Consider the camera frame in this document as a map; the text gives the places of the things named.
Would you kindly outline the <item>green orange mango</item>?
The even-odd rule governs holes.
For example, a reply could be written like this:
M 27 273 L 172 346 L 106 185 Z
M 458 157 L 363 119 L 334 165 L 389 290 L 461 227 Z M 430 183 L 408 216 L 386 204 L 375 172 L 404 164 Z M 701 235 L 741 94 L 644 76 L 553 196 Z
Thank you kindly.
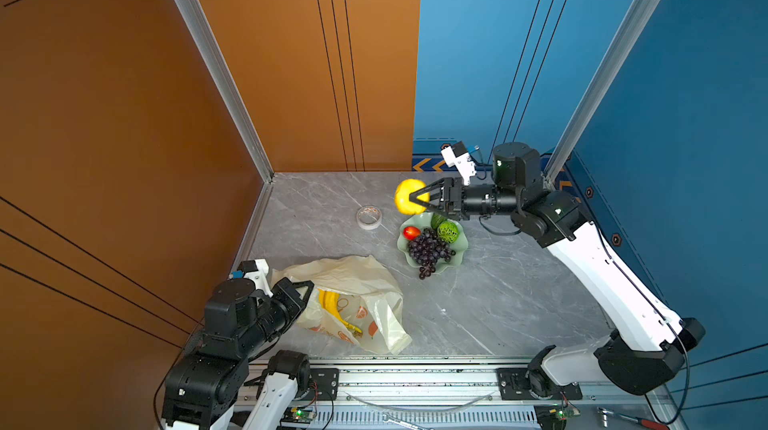
M 433 213 L 430 220 L 430 226 L 433 230 L 437 230 L 446 220 L 447 217 L 439 213 Z

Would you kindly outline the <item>yellow lemon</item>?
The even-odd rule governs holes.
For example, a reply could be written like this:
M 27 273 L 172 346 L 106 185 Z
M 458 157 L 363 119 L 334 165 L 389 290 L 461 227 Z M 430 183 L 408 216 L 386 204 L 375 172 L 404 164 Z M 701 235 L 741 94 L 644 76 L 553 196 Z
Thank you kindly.
M 403 215 L 418 215 L 426 211 L 424 203 L 429 202 L 429 194 L 419 194 L 415 197 L 417 203 L 413 201 L 411 195 L 426 188 L 426 184 L 417 179 L 408 179 L 402 181 L 394 195 L 394 202 L 397 210 Z

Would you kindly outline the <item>green kiwi half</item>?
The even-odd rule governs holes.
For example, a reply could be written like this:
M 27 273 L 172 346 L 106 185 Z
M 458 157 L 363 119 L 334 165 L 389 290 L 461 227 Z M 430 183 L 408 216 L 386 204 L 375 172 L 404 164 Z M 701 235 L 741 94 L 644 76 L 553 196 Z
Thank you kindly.
M 438 225 L 436 233 L 443 242 L 452 245 L 458 241 L 461 230 L 457 223 L 446 220 Z

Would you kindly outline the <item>yellow banana bunch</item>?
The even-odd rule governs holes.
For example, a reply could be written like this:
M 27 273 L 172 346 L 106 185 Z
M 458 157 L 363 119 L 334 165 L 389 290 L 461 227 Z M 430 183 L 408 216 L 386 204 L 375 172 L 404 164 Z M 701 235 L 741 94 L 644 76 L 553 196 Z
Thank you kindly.
M 336 320 L 341 322 L 348 331 L 350 331 L 354 335 L 359 335 L 359 336 L 362 335 L 362 330 L 359 327 L 353 325 L 352 323 L 349 323 L 341 316 L 338 309 L 338 301 L 340 299 L 340 295 L 338 293 L 326 291 L 326 290 L 319 290 L 318 299 L 322 308 L 326 310 Z

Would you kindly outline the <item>red apple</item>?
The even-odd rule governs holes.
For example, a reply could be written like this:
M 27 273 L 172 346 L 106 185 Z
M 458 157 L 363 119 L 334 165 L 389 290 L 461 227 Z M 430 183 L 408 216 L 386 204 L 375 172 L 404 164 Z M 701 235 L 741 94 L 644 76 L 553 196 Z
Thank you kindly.
M 414 241 L 421 235 L 421 230 L 416 226 L 405 227 L 402 231 L 402 236 L 407 241 Z

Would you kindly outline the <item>dark purple grape bunch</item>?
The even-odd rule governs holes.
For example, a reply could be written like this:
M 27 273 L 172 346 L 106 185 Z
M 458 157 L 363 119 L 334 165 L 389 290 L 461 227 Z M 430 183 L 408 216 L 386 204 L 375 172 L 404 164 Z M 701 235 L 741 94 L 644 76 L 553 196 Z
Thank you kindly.
M 443 242 L 432 228 L 420 229 L 421 235 L 408 241 L 408 255 L 418 264 L 419 279 L 424 280 L 436 272 L 441 262 L 449 263 L 456 252 Z

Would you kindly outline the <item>cream plastic bag orange print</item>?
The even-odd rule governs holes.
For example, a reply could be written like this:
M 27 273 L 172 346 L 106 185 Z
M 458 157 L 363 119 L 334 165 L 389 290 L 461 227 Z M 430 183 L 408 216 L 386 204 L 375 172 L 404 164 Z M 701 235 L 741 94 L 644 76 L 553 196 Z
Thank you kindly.
M 307 308 L 296 321 L 298 327 L 375 354 L 398 355 L 412 343 L 403 324 L 403 292 L 391 272 L 374 257 L 314 260 L 275 272 L 271 282 L 283 278 L 315 285 Z M 319 290 L 340 295 L 341 316 L 359 327 L 361 336 L 352 334 L 322 308 Z

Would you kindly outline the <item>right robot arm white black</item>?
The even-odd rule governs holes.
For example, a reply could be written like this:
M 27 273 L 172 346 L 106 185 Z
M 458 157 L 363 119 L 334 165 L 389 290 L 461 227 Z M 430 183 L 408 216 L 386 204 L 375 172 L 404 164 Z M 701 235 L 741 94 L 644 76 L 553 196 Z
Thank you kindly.
M 485 185 L 472 184 L 476 163 L 462 143 L 445 147 L 442 157 L 458 177 L 402 182 L 395 192 L 401 213 L 453 221 L 509 217 L 517 233 L 533 238 L 576 276 L 614 325 L 591 343 L 541 350 L 526 371 L 533 395 L 546 399 L 570 384 L 607 381 L 643 396 L 690 371 L 688 354 L 703 339 L 703 325 L 679 317 L 651 292 L 575 196 L 546 188 L 536 150 L 519 142 L 495 147 Z

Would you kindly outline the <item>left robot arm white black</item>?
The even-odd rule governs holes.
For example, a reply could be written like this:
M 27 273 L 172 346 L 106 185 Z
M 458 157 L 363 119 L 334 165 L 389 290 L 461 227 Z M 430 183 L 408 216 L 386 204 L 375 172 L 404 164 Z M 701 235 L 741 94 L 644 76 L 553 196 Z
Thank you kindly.
M 270 296 L 246 278 L 219 284 L 206 302 L 201 341 L 168 372 L 160 418 L 211 429 L 231 410 L 253 353 L 277 341 L 306 309 L 314 283 L 279 280 Z

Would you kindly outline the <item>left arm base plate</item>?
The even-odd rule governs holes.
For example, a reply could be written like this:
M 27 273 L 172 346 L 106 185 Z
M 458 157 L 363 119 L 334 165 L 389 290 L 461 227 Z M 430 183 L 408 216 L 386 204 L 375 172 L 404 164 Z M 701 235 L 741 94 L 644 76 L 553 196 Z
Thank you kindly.
M 302 401 L 330 402 L 337 399 L 340 370 L 335 367 L 311 367 L 305 390 L 299 394 Z

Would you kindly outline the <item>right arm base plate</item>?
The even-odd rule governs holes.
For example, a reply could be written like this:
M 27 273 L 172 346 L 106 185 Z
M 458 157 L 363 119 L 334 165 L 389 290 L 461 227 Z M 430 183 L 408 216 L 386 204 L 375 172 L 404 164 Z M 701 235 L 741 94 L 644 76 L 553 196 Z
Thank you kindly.
M 581 387 L 576 384 L 555 385 L 538 370 L 500 368 L 496 378 L 501 398 L 511 400 L 582 400 Z

